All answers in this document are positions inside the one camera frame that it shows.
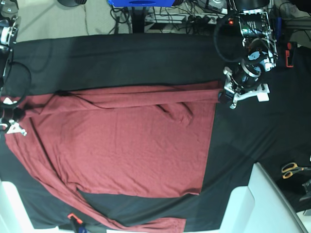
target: red fabric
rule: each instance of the red fabric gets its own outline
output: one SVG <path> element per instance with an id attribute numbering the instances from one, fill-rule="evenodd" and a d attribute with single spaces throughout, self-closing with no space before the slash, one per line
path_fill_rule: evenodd
<path id="1" fill-rule="evenodd" d="M 12 152 L 54 196 L 118 230 L 181 233 L 185 219 L 125 227 L 96 212 L 89 193 L 174 198 L 202 188 L 218 83 L 132 86 L 28 97 L 28 135 Z"/>

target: blue box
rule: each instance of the blue box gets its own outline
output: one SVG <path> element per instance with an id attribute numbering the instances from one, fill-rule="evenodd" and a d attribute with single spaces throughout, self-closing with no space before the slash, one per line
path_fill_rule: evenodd
<path id="1" fill-rule="evenodd" d="M 170 7 L 174 0 L 108 0 L 110 5 L 115 7 L 131 7 L 131 6 L 163 6 Z"/>

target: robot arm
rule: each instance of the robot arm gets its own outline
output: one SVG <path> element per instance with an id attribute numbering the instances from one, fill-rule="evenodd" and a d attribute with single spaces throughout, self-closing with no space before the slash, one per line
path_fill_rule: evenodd
<path id="1" fill-rule="evenodd" d="M 263 83 L 264 73 L 276 66 L 276 39 L 270 27 L 268 15 L 269 0 L 231 0 L 232 10 L 215 28 L 214 44 L 220 57 L 226 62 L 238 63 L 234 71 L 225 67 L 224 90 L 220 93 L 221 102 L 231 102 L 231 108 L 237 102 L 257 96 L 259 101 L 268 101 L 269 88 Z M 222 54 L 218 48 L 220 27 L 230 18 L 238 17 L 245 56 L 232 58 Z"/>

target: scissors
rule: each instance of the scissors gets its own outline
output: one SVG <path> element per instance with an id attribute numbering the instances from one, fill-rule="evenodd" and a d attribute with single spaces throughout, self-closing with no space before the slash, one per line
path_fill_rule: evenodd
<path id="1" fill-rule="evenodd" d="M 294 174 L 301 172 L 301 171 L 311 171 L 311 167 L 308 166 L 298 166 L 297 163 L 289 163 L 285 165 L 282 169 L 281 172 L 283 179 L 288 179 L 292 177 Z"/>

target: black cloth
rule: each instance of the black cloth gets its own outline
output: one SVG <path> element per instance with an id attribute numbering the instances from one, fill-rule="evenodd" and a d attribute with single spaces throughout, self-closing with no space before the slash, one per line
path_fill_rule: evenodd
<path id="1" fill-rule="evenodd" d="M 224 50 L 238 50 L 234 44 L 231 38 L 221 42 Z M 203 83 L 223 79 L 225 66 L 210 37 L 181 34 L 24 42 L 17 44 L 15 58 L 32 72 L 32 95 L 138 84 Z M 280 65 L 266 74 L 271 90 L 269 102 L 258 103 L 251 98 L 239 102 L 235 110 L 217 104 L 199 196 L 147 199 L 82 195 L 96 210 L 127 226 L 171 216 L 186 218 L 188 232 L 214 230 L 220 227 L 231 191 L 248 184 L 252 165 L 259 161 L 296 211 L 311 208 L 311 201 L 298 201 L 303 194 L 301 184 L 311 176 L 307 173 L 282 180 L 280 174 L 280 167 L 287 162 L 310 164 L 311 50 L 300 48 L 294 59 L 294 68 Z M 22 93 L 23 72 L 18 68 L 12 70 L 6 87 L 8 94 Z M 4 149 L 3 137 L 0 140 L 0 178 L 17 186 L 34 226 L 47 228 L 68 223 L 66 216 L 74 209 L 32 179 L 15 156 Z M 86 221 L 96 224 L 92 219 Z"/>

